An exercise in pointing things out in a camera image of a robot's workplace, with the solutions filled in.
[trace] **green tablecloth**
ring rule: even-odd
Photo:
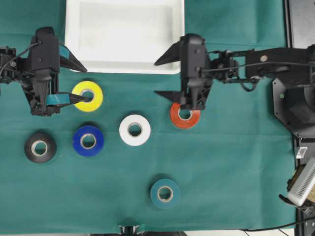
[[[187,0],[186,32],[206,38],[209,51],[285,46],[282,0]],[[28,46],[34,31],[53,26],[64,39],[64,0],[2,0],[0,45]],[[98,83],[105,102],[94,113],[74,106],[50,118],[33,117],[17,83],[1,86],[0,233],[109,233],[118,225],[150,231],[271,227],[294,221],[278,198],[294,171],[289,132],[272,113],[271,81],[252,93],[215,83],[207,109],[190,130],[173,126],[170,102],[154,90],[178,90],[179,75],[76,73],[62,69],[60,90]],[[142,146],[123,143],[118,128],[128,114],[152,127]],[[74,131],[97,124],[105,148],[92,158],[72,149]],[[38,165],[24,142],[42,130],[57,142],[55,158]],[[175,180],[180,204],[160,210],[151,184]]]

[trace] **white tray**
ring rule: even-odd
[[[88,72],[176,74],[179,62],[154,62],[184,18],[184,0],[67,0],[65,45]]]

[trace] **blue tape roll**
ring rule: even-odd
[[[85,135],[92,135],[95,138],[95,143],[92,147],[84,147],[82,144]],[[98,154],[104,147],[103,133],[95,126],[85,125],[79,128],[72,137],[74,150],[81,156],[94,156]]]
[[[59,104],[69,104],[69,94],[67,93],[58,93],[58,94],[49,94],[47,95],[47,106],[49,105],[59,105]]]
[[[163,199],[159,195],[159,191],[167,188],[170,192],[168,199]],[[155,182],[150,191],[152,203],[160,209],[170,209],[177,205],[181,199],[181,191],[178,185],[171,179],[163,178]]]

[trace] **tape roll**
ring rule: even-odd
[[[140,134],[133,136],[129,129],[133,125],[140,127]],[[144,144],[150,137],[151,127],[147,119],[140,115],[130,115],[123,119],[119,126],[119,134],[121,139],[130,146],[139,146]]]
[[[33,134],[27,139],[24,145],[25,156],[35,163],[50,161],[55,156],[56,150],[55,140],[45,133]]]
[[[163,178],[153,184],[150,197],[156,207],[170,209],[179,203],[181,191],[173,180]]]
[[[85,137],[92,137],[94,142],[90,146],[84,144]],[[104,136],[95,126],[85,125],[79,128],[72,137],[74,150],[81,156],[95,156],[104,147]]]
[[[83,112],[93,112],[97,110],[103,103],[102,89],[92,81],[82,81],[78,83],[72,90],[73,94],[82,96],[84,92],[91,92],[93,99],[90,102],[79,102],[74,104],[77,109]]]
[[[183,119],[179,115],[181,110],[181,105],[178,103],[174,103],[170,110],[170,116],[173,124],[181,129],[189,129],[196,125],[200,119],[200,111],[194,110],[189,111],[190,117],[188,119]]]

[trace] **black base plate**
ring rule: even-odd
[[[272,82],[274,114],[278,120],[297,138],[315,138],[315,124],[302,123],[285,106],[285,91],[287,88],[279,79]]]

